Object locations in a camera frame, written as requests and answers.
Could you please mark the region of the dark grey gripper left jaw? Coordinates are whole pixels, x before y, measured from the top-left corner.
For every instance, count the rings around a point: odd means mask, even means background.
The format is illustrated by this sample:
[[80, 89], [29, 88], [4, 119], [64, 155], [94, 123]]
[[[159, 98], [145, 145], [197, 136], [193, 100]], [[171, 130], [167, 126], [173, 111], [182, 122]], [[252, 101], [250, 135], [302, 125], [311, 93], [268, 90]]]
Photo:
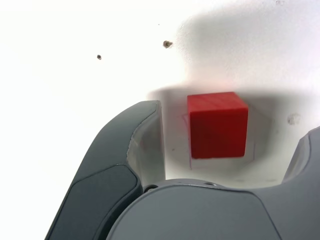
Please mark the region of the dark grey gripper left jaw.
[[162, 106], [141, 101], [110, 120], [87, 150], [46, 235], [104, 240], [121, 213], [164, 181]]

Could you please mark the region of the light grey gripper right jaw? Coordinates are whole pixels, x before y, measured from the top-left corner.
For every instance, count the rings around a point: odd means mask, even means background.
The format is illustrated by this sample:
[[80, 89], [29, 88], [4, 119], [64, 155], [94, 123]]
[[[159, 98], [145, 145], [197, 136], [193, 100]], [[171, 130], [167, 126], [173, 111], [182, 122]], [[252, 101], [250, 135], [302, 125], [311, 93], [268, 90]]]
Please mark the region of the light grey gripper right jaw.
[[317, 240], [320, 130], [298, 143], [281, 184], [253, 189], [167, 184], [135, 200], [109, 240]]

